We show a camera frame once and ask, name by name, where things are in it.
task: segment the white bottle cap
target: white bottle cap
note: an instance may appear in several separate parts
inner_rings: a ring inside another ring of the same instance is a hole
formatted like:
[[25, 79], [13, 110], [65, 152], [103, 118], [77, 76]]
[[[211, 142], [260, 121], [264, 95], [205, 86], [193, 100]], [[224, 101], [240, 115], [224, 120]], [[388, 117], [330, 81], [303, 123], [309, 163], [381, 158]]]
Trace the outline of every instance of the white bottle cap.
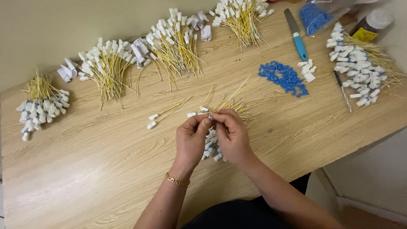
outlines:
[[387, 10], [379, 8], [368, 14], [366, 22], [375, 29], [384, 29], [393, 22], [393, 19], [393, 15]]

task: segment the knife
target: knife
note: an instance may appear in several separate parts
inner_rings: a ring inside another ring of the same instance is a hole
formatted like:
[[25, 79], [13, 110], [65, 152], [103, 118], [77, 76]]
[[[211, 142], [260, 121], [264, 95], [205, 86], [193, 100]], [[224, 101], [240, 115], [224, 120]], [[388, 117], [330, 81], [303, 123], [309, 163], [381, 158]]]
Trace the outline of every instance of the knife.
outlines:
[[306, 55], [304, 43], [302, 42], [302, 39], [299, 34], [300, 28], [298, 27], [297, 22], [295, 22], [295, 19], [293, 17], [293, 14], [291, 13], [290, 9], [284, 10], [284, 14], [287, 19], [288, 25], [290, 26], [290, 30], [293, 33], [294, 43], [295, 43], [295, 46], [297, 47], [298, 54], [300, 55], [300, 57], [303, 61], [306, 61], [306, 60], [308, 60], [308, 57]]

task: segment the gold bracelet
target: gold bracelet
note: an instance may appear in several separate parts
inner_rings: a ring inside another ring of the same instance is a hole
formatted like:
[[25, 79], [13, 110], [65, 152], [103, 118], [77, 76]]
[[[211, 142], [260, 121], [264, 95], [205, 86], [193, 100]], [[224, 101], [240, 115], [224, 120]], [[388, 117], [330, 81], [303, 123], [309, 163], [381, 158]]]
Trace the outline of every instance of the gold bracelet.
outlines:
[[173, 183], [175, 183], [176, 185], [179, 185], [179, 186], [188, 186], [189, 183], [191, 183], [191, 181], [188, 181], [188, 182], [177, 181], [174, 178], [170, 177], [168, 175], [168, 173], [165, 174], [165, 178], [167, 178], [169, 181], [171, 181], [171, 182], [173, 182]]

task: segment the white baseboard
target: white baseboard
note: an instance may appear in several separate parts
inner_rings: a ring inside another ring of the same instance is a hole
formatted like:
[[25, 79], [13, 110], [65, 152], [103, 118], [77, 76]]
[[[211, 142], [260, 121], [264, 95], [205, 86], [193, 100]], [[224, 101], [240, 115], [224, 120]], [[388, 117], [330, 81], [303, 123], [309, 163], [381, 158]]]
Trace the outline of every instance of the white baseboard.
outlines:
[[357, 202], [354, 200], [347, 199], [345, 197], [337, 197], [338, 206], [340, 209], [343, 209], [344, 206], [352, 206], [360, 210], [364, 210], [376, 216], [391, 220], [393, 222], [398, 222], [404, 225], [407, 225], [407, 216], [400, 215], [398, 213], [367, 205], [365, 203]]

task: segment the bottle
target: bottle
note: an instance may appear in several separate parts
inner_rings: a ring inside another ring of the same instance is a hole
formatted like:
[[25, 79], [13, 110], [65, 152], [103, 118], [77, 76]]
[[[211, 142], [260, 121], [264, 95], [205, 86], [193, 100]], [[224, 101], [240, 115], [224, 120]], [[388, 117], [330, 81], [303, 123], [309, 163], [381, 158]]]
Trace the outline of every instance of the bottle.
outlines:
[[393, 22], [393, 15], [387, 10], [379, 8], [365, 16], [349, 33], [353, 38], [363, 42], [372, 41], [377, 37], [380, 30]]

